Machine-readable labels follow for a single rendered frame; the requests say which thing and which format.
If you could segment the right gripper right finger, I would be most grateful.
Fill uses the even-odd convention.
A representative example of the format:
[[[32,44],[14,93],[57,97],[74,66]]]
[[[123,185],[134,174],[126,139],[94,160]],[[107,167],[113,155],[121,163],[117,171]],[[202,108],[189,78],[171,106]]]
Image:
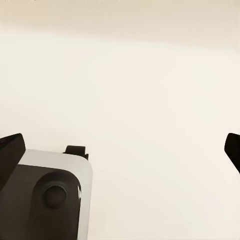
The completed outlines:
[[[240,135],[229,133],[225,141],[224,151],[240,172]]]

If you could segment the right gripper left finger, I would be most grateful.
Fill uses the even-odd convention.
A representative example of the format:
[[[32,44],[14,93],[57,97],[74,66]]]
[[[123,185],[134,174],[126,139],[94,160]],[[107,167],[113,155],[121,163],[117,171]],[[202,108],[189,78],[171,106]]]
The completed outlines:
[[[0,138],[0,193],[26,150],[22,133]]]

